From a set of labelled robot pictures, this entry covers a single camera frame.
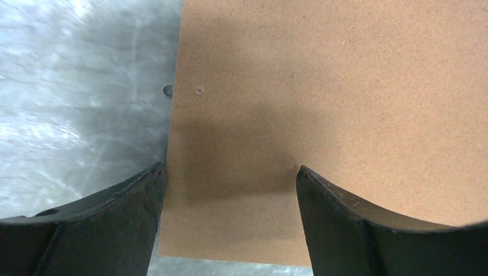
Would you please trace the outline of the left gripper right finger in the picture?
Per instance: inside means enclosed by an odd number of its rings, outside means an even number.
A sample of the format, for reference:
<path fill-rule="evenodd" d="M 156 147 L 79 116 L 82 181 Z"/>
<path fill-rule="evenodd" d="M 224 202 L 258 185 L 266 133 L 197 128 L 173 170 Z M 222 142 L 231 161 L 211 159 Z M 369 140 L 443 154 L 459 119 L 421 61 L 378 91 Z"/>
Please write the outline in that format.
<path fill-rule="evenodd" d="M 487 274 L 487 222 L 453 227 L 405 216 L 306 166 L 296 193 L 314 275 Z"/>

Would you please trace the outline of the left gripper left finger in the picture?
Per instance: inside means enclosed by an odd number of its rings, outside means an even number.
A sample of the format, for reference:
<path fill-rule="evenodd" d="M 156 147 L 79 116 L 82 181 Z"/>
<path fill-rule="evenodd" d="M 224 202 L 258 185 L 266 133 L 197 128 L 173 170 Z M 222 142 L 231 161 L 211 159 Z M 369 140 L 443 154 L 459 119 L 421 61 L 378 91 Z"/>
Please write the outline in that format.
<path fill-rule="evenodd" d="M 1 220 L 2 275 L 146 275 L 166 192 L 156 163 L 35 216 Z"/>

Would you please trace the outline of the brown backing board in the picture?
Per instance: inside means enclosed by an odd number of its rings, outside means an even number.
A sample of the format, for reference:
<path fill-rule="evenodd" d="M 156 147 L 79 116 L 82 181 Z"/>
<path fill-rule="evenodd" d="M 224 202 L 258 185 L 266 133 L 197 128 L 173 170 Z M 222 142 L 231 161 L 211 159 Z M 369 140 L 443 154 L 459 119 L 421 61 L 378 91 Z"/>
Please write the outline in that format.
<path fill-rule="evenodd" d="M 183 1 L 159 252 L 309 266 L 302 165 L 486 220 L 487 2 Z"/>

